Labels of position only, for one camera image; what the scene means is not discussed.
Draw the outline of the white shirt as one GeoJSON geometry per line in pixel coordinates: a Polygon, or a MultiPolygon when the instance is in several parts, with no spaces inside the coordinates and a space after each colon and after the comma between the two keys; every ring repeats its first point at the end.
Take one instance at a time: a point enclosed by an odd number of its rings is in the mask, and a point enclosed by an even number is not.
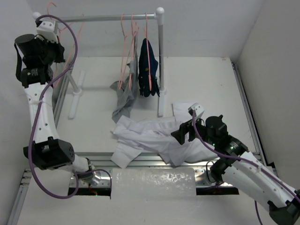
{"type": "Polygon", "coordinates": [[[217,154],[208,150],[198,139],[189,142],[186,135],[185,143],[180,145],[171,136],[171,132],[178,130],[183,122],[192,118],[188,108],[195,103],[173,103],[174,116],[172,117],[135,122],[122,116],[112,132],[118,138],[118,146],[111,161],[120,168],[126,168],[130,162],[145,151],[159,154],[165,163],[174,166],[180,166],[183,162],[196,163],[217,158],[217,154]]]}

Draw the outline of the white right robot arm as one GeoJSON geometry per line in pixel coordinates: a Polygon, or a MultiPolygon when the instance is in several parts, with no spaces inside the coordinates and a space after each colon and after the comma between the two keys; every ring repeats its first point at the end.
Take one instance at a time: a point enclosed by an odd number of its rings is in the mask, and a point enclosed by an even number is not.
{"type": "Polygon", "coordinates": [[[185,136],[191,142],[198,138],[219,160],[210,167],[215,183],[228,183],[260,204],[278,225],[293,225],[300,217],[300,192],[285,184],[250,152],[245,144],[230,135],[223,116],[210,116],[202,124],[200,119],[182,123],[172,132],[179,144],[185,136]]]}

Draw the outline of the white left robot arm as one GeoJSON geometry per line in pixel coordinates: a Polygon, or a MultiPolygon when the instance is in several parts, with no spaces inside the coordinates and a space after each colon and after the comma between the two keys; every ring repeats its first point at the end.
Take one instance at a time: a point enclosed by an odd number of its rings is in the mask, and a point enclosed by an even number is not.
{"type": "Polygon", "coordinates": [[[87,158],[75,154],[73,146],[59,138],[56,130],[52,95],[51,65],[64,62],[64,47],[42,35],[24,34],[15,39],[17,52],[16,77],[22,83],[29,102],[30,121],[34,136],[32,148],[24,147],[26,158],[31,158],[40,170],[75,171],[78,179],[92,183],[95,172],[87,158]]]}

